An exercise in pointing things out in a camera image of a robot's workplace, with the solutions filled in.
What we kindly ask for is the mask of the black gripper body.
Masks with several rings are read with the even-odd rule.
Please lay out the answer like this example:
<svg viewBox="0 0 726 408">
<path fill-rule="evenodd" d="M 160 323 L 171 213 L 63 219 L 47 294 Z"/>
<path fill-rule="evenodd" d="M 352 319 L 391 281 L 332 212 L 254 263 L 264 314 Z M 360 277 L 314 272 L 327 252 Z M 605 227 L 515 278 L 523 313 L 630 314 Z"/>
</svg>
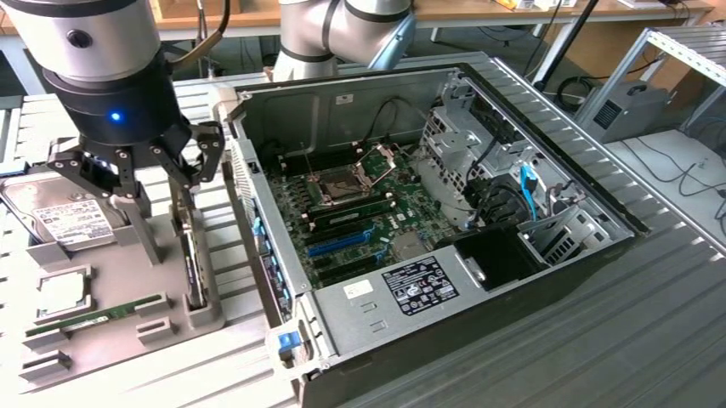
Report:
<svg viewBox="0 0 726 408">
<path fill-rule="evenodd" d="M 180 150 L 191 138 L 177 106 L 168 62 L 161 53 L 131 76 L 107 82 L 43 75 L 79 130 L 85 150 L 133 149 L 160 139 Z"/>
</svg>

